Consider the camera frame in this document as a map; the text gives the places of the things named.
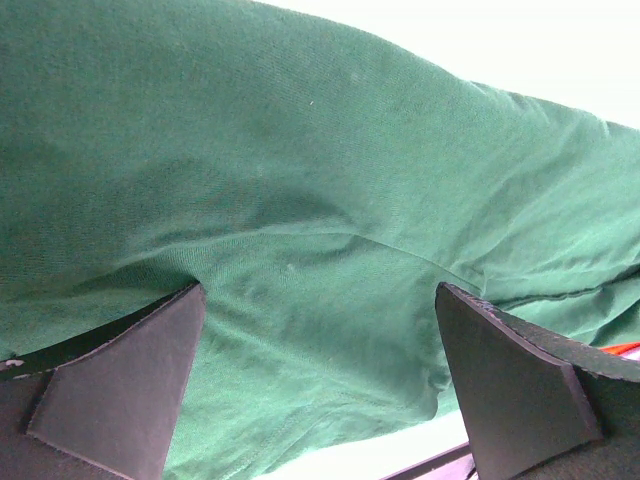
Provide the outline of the dark green t shirt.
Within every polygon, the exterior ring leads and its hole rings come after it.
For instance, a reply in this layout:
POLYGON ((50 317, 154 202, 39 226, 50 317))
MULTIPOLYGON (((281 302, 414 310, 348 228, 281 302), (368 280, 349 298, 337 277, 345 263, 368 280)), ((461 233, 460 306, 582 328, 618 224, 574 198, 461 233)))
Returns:
POLYGON ((639 335, 639 134, 240 1, 1 5, 1 354, 191 282, 168 479, 253 479, 456 406, 451 282, 639 335))

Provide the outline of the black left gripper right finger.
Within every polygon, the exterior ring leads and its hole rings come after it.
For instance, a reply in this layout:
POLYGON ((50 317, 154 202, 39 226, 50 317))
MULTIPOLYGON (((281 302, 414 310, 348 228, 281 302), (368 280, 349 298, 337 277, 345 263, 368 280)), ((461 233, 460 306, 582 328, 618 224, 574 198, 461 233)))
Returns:
POLYGON ((636 479, 639 363, 436 289, 438 326, 481 479, 636 479))

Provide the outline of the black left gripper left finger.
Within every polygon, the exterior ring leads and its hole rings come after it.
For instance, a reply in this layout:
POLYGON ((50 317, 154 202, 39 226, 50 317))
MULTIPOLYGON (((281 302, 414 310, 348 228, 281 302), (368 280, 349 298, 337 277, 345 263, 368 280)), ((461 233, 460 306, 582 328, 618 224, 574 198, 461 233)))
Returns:
POLYGON ((1 363, 4 479, 159 479, 205 317, 193 283, 1 363))

